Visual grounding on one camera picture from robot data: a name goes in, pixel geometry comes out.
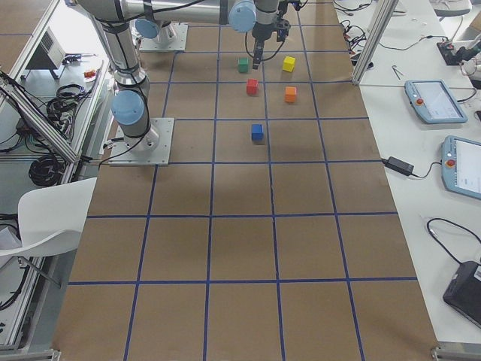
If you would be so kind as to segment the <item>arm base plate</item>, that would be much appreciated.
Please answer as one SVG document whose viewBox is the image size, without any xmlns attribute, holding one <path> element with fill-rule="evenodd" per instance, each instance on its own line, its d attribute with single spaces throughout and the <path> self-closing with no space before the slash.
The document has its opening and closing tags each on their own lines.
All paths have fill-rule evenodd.
<svg viewBox="0 0 481 361">
<path fill-rule="evenodd" d="M 144 53 L 169 53 L 184 51 L 186 48 L 188 25 L 170 23 L 162 27 L 155 38 L 142 38 L 140 51 Z"/>
<path fill-rule="evenodd" d="M 174 118 L 150 119 L 150 131 L 140 139 L 125 138 L 120 126 L 116 137 L 122 138 L 111 148 L 108 164 L 112 166 L 168 165 L 174 132 Z"/>
</svg>

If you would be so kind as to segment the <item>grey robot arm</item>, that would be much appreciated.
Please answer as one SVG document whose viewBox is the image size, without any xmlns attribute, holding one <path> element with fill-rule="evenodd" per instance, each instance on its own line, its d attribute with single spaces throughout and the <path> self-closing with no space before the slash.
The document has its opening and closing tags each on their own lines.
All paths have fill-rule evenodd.
<svg viewBox="0 0 481 361">
<path fill-rule="evenodd" d="M 80 1 L 80 6 L 101 27 L 104 49 L 114 67 L 117 93 L 111 112 L 123 132 L 128 149 L 153 150 L 159 143 L 148 108 L 150 81 L 140 64 L 132 41 L 130 21 L 123 15 L 120 1 Z"/>
<path fill-rule="evenodd" d="M 280 41 L 289 34 L 281 1 L 123 1 L 124 17 L 229 25 L 266 41 L 274 33 Z"/>
</svg>

